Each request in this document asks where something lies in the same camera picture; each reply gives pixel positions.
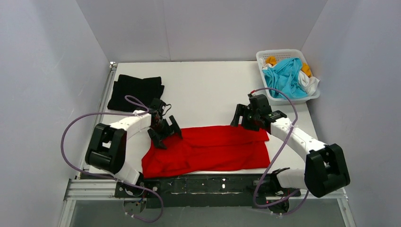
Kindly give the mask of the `red t-shirt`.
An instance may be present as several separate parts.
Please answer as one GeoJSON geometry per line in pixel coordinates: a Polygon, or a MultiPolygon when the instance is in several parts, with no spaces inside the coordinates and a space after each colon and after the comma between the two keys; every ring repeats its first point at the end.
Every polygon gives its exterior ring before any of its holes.
{"type": "Polygon", "coordinates": [[[243,127],[208,126],[182,129],[163,143],[151,145],[142,159],[145,178],[172,177],[197,171],[237,171],[267,168],[270,157],[266,131],[243,127]]]}

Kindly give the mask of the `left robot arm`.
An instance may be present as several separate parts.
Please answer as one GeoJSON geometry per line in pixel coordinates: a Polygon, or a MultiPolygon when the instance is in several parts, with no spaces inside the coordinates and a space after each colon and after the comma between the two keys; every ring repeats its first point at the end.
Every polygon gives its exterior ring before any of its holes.
{"type": "Polygon", "coordinates": [[[182,131],[171,115],[164,118],[167,104],[154,98],[145,109],[133,112],[111,124],[99,123],[95,126],[85,155],[85,162],[97,169],[103,170],[126,183],[139,185],[143,173],[138,171],[126,160],[127,141],[142,130],[148,135],[156,148],[166,149],[164,140],[177,135],[182,138],[182,131]]]}

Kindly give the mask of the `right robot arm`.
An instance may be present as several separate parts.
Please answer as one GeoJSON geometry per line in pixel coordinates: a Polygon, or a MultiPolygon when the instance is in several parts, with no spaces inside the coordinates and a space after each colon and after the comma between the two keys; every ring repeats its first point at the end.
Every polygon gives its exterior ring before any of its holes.
{"type": "Polygon", "coordinates": [[[272,193],[283,189],[308,190],[320,198],[350,184],[342,148],[325,144],[296,127],[282,111],[273,111],[265,95],[248,95],[249,104],[237,104],[231,126],[246,130],[265,130],[288,145],[304,161],[303,169],[277,169],[263,176],[256,187],[266,186],[272,193]]]}

